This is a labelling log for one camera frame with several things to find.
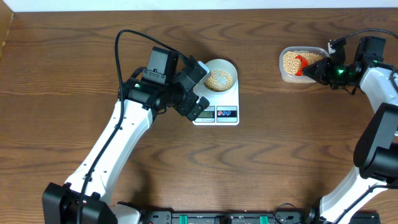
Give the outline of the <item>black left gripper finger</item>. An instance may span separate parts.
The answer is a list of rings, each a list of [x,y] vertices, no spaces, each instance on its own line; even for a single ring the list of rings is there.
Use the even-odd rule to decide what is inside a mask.
[[[209,107],[210,102],[203,96],[199,99],[199,102],[196,101],[191,105],[188,109],[187,114],[185,115],[190,121],[196,120],[199,115]]]
[[[201,79],[200,66],[192,55],[188,58],[188,65],[185,67],[184,75],[184,87],[194,87],[196,84],[199,84],[198,82]]]

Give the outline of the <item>red measuring scoop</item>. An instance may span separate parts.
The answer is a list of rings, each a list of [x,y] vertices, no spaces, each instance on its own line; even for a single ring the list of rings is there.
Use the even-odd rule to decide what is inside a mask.
[[[308,66],[308,61],[307,61],[307,59],[305,58],[305,57],[303,57],[302,55],[297,55],[296,57],[295,57],[296,59],[299,59],[300,60],[300,67],[299,67],[299,69],[297,70],[297,72],[296,72],[296,76],[302,76],[303,75],[303,69],[305,68],[305,67],[307,67]]]

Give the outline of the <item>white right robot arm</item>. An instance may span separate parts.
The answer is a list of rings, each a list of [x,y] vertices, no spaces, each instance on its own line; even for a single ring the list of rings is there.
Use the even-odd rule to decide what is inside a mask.
[[[358,140],[354,166],[317,206],[305,223],[349,223],[353,215],[379,193],[397,188],[397,67],[384,63],[385,39],[362,37],[353,63],[345,64],[346,38],[328,43],[329,56],[302,73],[336,90],[352,86],[368,98],[374,116]]]

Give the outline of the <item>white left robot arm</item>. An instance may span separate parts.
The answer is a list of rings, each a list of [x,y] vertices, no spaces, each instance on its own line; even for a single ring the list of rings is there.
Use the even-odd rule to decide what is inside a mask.
[[[132,150],[158,114],[173,107],[194,121],[209,105],[193,92],[210,69],[193,57],[177,72],[177,56],[149,60],[122,82],[119,100],[101,136],[77,170],[63,185],[50,183],[42,196],[46,223],[139,223],[141,212],[132,205],[109,206]]]

